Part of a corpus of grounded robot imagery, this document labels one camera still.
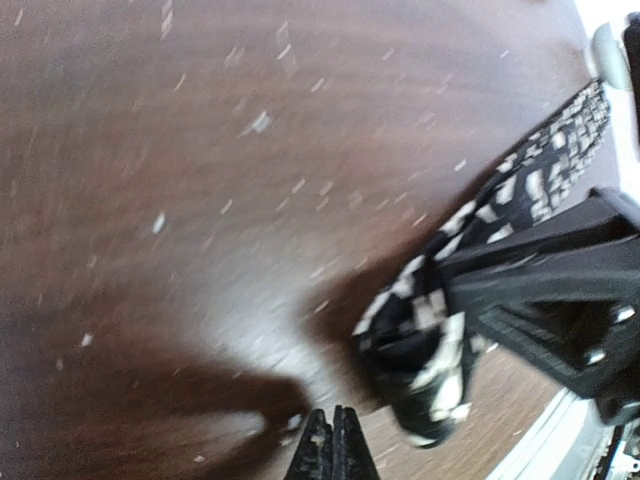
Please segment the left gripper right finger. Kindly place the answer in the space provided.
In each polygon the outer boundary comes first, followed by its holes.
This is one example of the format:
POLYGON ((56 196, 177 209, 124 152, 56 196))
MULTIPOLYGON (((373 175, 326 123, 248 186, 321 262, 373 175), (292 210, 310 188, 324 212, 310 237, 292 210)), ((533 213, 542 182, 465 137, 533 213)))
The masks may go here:
POLYGON ((380 480, 356 411, 337 406, 333 416, 332 478, 380 480))

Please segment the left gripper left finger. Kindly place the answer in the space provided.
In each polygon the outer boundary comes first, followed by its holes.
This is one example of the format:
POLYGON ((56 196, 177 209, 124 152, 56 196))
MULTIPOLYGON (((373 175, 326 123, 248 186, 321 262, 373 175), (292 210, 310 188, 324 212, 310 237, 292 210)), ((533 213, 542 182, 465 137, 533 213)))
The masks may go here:
POLYGON ((315 409, 297 445, 287 480, 330 480, 333 470, 333 430, 322 409, 315 409))

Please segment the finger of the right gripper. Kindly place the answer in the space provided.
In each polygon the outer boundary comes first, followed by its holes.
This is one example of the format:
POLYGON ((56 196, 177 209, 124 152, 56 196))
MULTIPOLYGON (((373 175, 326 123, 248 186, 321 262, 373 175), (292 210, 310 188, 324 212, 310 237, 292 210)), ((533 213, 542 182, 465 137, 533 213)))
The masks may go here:
POLYGON ((639 398, 639 296, 464 298, 472 326, 583 398, 639 398))
POLYGON ((639 206, 594 188, 574 207, 503 240, 440 263, 447 306, 464 298, 588 300, 639 296, 639 206))

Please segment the black white floral tie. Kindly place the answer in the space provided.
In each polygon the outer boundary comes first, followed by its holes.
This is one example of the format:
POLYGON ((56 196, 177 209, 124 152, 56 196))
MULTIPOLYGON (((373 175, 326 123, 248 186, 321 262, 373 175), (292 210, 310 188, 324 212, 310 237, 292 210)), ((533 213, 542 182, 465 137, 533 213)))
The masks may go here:
POLYGON ((472 375, 486 348, 474 315, 454 306, 451 280, 517 260, 505 245, 559 212, 609 120, 604 83, 594 79, 502 157, 355 326, 365 371, 416 447, 438 446, 467 418, 472 375))

